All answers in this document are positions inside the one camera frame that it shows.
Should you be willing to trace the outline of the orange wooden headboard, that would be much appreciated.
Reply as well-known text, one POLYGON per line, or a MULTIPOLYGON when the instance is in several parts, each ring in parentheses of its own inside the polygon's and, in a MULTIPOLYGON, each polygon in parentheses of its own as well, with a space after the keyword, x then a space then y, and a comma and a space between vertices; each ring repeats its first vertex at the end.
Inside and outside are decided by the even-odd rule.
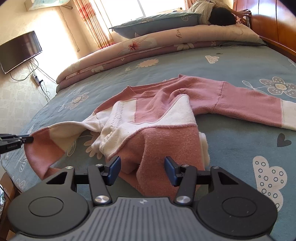
POLYGON ((281 1, 236 0, 233 9, 250 9, 250 27, 268 46, 295 61, 295 15, 281 1))

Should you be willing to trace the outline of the blue floral bed sheet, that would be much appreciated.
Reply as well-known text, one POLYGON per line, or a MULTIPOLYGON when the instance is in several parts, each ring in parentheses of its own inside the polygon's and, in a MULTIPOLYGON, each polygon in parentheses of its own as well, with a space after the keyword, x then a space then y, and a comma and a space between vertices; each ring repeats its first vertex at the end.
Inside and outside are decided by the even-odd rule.
MULTIPOLYGON (((30 134, 62 121, 82 121, 124 90, 179 74, 226 81, 295 102, 295 63, 266 46, 230 45, 178 51, 97 73, 60 91, 21 130, 30 134)), ((295 132, 218 114, 196 116, 209 143, 210 165, 220 166, 275 203, 275 240, 295 239, 295 132)))

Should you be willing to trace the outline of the pink and white knit sweater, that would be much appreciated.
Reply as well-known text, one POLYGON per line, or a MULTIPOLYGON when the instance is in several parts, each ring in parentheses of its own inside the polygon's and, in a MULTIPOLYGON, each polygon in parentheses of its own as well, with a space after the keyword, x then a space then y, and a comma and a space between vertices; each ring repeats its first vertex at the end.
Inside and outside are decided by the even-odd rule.
POLYGON ((54 174, 63 157, 86 130, 88 152, 121 158, 119 176, 145 196, 174 197, 177 189, 165 177, 164 160, 204 170, 209 164, 206 137, 198 114, 220 114, 288 130, 295 129, 295 103, 225 81, 180 75, 160 83, 126 87, 83 121, 65 121, 32 134, 24 147, 40 179, 54 174))

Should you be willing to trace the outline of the red striped curtain left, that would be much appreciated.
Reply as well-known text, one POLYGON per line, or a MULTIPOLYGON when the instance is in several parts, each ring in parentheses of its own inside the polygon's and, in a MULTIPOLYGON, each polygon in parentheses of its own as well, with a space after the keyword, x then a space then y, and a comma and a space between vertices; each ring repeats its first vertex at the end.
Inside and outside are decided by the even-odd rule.
POLYGON ((114 39, 94 1, 73 1, 98 49, 115 44, 114 39))

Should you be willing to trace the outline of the white air conditioner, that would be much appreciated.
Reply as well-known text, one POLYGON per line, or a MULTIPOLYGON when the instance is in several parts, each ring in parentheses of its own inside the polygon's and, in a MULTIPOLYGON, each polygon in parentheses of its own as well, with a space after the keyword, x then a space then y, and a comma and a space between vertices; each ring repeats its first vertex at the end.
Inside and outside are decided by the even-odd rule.
POLYGON ((56 6, 65 6, 69 2, 70 0, 26 0, 25 7, 27 11, 33 11, 56 6))

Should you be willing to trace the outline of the pink floral folded quilt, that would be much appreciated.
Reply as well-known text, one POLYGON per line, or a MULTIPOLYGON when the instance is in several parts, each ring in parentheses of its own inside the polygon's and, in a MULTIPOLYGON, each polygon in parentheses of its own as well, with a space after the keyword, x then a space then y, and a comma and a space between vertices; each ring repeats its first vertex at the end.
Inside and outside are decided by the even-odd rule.
POLYGON ((262 39, 245 25, 196 25, 155 32, 128 39, 93 52, 71 64, 58 76, 59 92, 96 73, 132 61, 194 48, 216 47, 225 42, 264 44, 262 39))

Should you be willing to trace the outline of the wall mounted black television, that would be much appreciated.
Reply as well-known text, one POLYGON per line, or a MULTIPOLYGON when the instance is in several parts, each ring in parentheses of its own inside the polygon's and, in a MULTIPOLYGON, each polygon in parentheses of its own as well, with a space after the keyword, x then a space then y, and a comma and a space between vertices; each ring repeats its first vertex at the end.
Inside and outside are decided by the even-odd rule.
POLYGON ((17 36, 1 44, 1 69, 7 74, 41 52, 42 48, 35 31, 17 36))

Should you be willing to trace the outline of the person lying on bed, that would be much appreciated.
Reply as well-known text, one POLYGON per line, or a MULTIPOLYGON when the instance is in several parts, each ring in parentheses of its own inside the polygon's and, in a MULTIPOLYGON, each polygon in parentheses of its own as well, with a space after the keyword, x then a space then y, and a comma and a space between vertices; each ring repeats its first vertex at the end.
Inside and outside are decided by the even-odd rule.
POLYGON ((199 14, 200 25, 229 26, 237 23, 236 18, 243 23, 244 17, 251 17, 249 9, 235 11, 221 1, 196 1, 187 12, 199 14))

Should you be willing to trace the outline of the blue pillow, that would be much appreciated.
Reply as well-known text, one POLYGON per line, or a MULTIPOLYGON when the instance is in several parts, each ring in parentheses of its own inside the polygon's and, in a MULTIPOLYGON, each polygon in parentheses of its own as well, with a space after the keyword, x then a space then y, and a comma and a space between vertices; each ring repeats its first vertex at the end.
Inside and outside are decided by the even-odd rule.
POLYGON ((196 26, 200 18, 201 14, 197 13, 173 12, 138 18, 110 29, 125 38, 132 39, 150 33, 196 26))

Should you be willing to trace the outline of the white power strip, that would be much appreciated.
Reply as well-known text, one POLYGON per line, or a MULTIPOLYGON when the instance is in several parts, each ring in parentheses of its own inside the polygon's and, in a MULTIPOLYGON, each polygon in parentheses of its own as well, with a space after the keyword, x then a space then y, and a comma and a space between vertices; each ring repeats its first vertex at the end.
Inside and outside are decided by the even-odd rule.
POLYGON ((32 73, 32 77, 33 77, 33 80, 36 83, 36 85, 41 86, 43 80, 39 79, 38 76, 36 74, 34 74, 34 73, 32 73))

